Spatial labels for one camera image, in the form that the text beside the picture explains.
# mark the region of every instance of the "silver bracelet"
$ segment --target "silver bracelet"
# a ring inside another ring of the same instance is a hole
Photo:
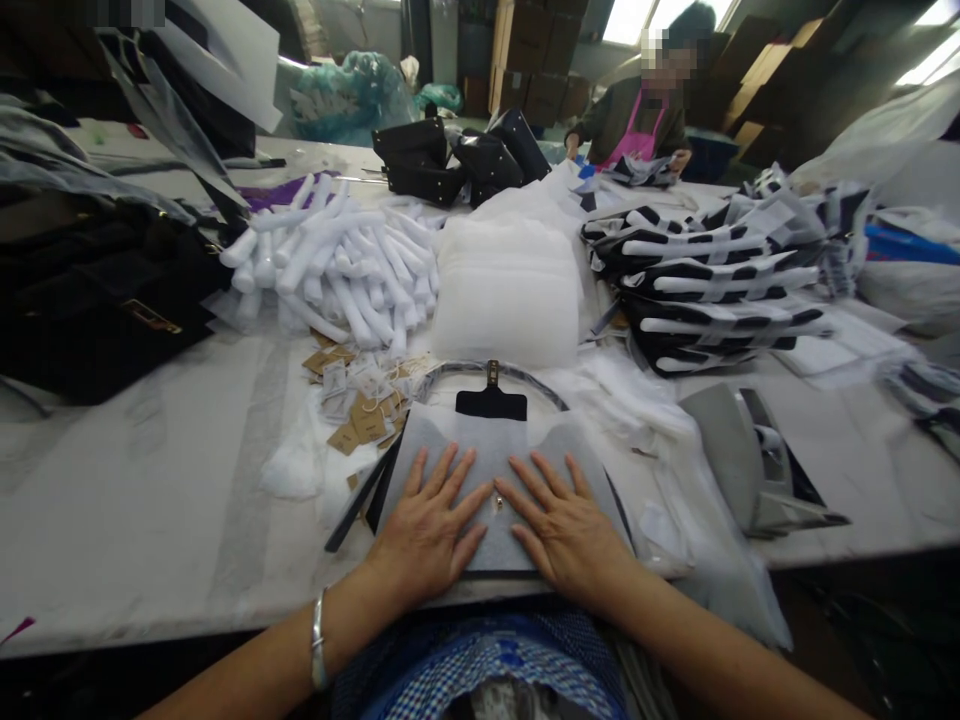
[[[323,595],[325,592],[327,592],[326,587],[320,591],[320,597],[317,598],[317,604],[313,608],[313,642],[310,645],[313,652],[313,665],[311,668],[313,687],[318,691],[326,690],[330,682],[327,677],[327,670],[323,666],[323,630],[320,628],[320,620],[323,617]]]

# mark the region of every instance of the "pink apron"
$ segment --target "pink apron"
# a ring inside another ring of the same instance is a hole
[[[627,123],[627,131],[623,134],[623,137],[620,138],[620,142],[617,144],[617,147],[614,148],[610,157],[604,162],[598,163],[597,167],[602,169],[616,165],[617,161],[624,155],[639,155],[641,160],[653,160],[653,151],[657,144],[657,128],[660,127],[663,112],[667,107],[666,104],[664,104],[664,107],[661,108],[660,114],[657,116],[657,122],[653,126],[652,135],[637,132],[633,129],[633,123],[637,119],[637,108],[640,107],[640,98],[642,95],[642,91],[637,93],[637,102],[634,103],[633,112],[630,113],[630,122]]]

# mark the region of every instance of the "gray felt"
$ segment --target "gray felt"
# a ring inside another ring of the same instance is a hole
[[[460,489],[457,503],[479,485],[493,480],[494,477],[511,480],[521,492],[529,495],[507,461],[510,455],[517,455],[532,465],[531,450],[542,453],[572,487],[573,481],[564,462],[564,455],[567,452],[573,453],[590,483],[594,499],[600,509],[613,521],[614,527],[627,546],[632,547],[623,519],[617,509],[613,489],[603,470],[603,464],[587,442],[582,428],[577,423],[576,415],[571,412],[519,422],[470,417],[460,415],[451,408],[414,403],[404,429],[397,462],[390,477],[390,486],[383,505],[383,518],[388,517],[396,508],[403,493],[406,478],[410,474],[410,467],[420,448],[429,448],[424,473],[426,481],[444,449],[451,442],[457,442],[460,446],[455,463],[468,448],[477,449],[477,460]],[[485,523],[488,530],[480,544],[480,549],[467,567],[468,573],[484,575],[536,573],[533,563],[510,532],[511,525],[525,521],[517,515],[506,500],[503,501],[502,508],[498,509],[497,495],[494,493],[477,512],[470,525],[476,522]]]

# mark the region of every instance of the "table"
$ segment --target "table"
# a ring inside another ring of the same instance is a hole
[[[260,147],[332,154],[349,175],[379,167],[361,148],[269,138]],[[239,185],[275,184],[303,171],[231,175]],[[186,171],[132,180],[204,197]],[[387,194],[378,185],[355,189],[364,198]],[[298,411],[300,363],[310,351],[308,339],[217,335],[98,407],[58,408],[42,423],[24,422],[22,410],[16,421],[4,415],[0,636],[25,616],[37,623],[0,658],[263,627],[353,567],[371,542],[363,528],[332,558],[321,547],[339,509],[335,493],[297,503],[257,490],[263,462]],[[817,390],[764,358],[676,387],[684,396],[733,380],[761,390],[828,505],[854,523],[757,543],[771,568],[960,542],[960,472],[873,385]],[[649,460],[596,428],[590,433],[625,503],[662,503]],[[362,448],[349,460],[331,453],[328,481],[372,452]],[[683,571],[670,563],[655,569],[668,577]],[[475,583],[457,592],[461,600],[503,594]]]

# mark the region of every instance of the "gold buckle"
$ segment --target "gold buckle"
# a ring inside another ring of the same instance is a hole
[[[139,300],[127,300],[125,303],[122,303],[120,307],[133,315],[137,320],[142,322],[151,330],[166,330],[172,335],[177,335],[183,332],[183,328],[181,328],[179,325],[174,325],[172,322],[167,320],[162,315],[155,313]]]

